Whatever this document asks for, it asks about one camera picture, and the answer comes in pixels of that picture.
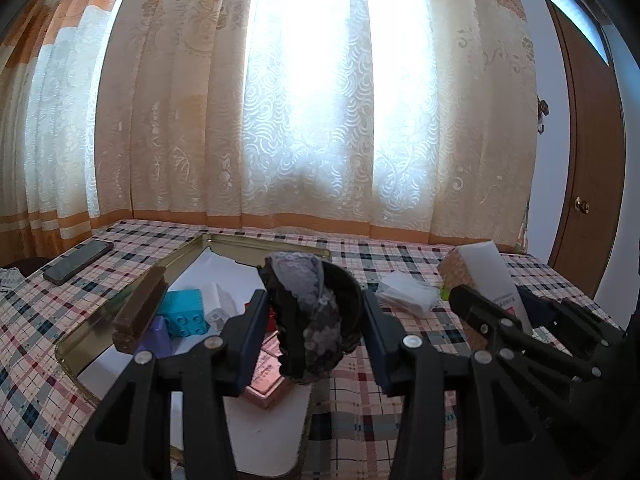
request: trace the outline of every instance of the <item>plaid tablecloth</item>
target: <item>plaid tablecloth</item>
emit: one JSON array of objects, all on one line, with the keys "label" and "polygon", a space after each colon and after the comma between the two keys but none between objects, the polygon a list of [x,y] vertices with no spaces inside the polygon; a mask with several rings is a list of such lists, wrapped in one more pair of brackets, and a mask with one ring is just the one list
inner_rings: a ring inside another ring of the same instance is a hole
[{"label": "plaid tablecloth", "polygon": [[[58,365],[56,342],[156,260],[206,231],[328,248],[335,263],[372,290],[392,270],[440,285],[436,266],[450,250],[165,222],[114,224],[97,238],[114,242],[115,250],[65,285],[52,285],[40,270],[0,299],[0,426],[36,478],[56,476],[93,411]],[[505,255],[504,259],[518,284],[542,296],[573,298],[606,318],[580,290],[532,256]],[[437,348],[468,354],[460,322],[447,302],[441,301],[424,319],[395,314],[408,332],[421,333]],[[454,397],[447,397],[445,479],[454,477],[456,460],[452,402]],[[316,385],[312,403],[303,478],[386,479],[402,405],[400,399],[380,394],[364,346],[345,357],[331,379]],[[181,468],[174,471],[174,478],[182,475]]]}]

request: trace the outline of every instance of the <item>door knob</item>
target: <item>door knob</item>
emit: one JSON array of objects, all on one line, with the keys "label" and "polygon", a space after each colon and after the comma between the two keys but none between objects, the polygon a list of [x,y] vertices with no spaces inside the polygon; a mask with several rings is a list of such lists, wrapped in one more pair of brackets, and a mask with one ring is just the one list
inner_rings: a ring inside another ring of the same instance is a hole
[{"label": "door knob", "polygon": [[586,215],[589,212],[589,201],[583,198],[577,197],[574,202],[575,210],[578,213]]}]

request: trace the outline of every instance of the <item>purple block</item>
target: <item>purple block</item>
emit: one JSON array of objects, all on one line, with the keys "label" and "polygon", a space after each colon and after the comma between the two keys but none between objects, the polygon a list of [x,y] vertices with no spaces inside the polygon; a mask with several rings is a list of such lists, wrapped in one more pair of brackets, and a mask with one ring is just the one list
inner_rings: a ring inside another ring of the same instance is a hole
[{"label": "purple block", "polygon": [[166,329],[164,317],[155,316],[149,328],[143,334],[140,340],[140,346],[137,352],[141,350],[149,350],[158,358],[171,355],[171,340],[169,339],[169,331]]}]

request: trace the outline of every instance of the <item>lego brick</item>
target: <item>lego brick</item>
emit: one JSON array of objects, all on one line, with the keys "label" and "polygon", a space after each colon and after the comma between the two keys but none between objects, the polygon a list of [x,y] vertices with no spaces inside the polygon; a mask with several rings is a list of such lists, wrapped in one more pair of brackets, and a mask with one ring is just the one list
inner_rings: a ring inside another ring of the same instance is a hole
[{"label": "lego brick", "polygon": [[141,350],[149,350],[158,358],[168,357],[172,354],[171,340],[169,339],[169,331],[164,317],[154,317],[149,328],[146,329],[140,339],[140,346],[136,352]]},{"label": "lego brick", "polygon": [[209,330],[202,310],[202,295],[197,288],[169,291],[158,315],[164,317],[170,337],[203,335]]},{"label": "lego brick", "polygon": [[152,267],[113,320],[116,350],[133,354],[168,288],[164,267]]}]

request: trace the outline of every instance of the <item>white wall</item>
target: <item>white wall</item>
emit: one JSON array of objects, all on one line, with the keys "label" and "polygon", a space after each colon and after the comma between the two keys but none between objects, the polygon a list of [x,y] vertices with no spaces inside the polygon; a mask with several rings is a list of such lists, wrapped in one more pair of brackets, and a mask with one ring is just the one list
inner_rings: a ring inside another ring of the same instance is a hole
[{"label": "white wall", "polygon": [[521,0],[536,56],[538,96],[549,105],[545,132],[538,136],[529,203],[530,254],[546,262],[551,254],[569,168],[569,95],[558,34],[545,0]]},{"label": "white wall", "polygon": [[616,323],[626,327],[636,308],[640,286],[640,70],[616,27],[606,25],[603,28],[609,40],[622,100],[626,162],[616,240],[595,300]]}]

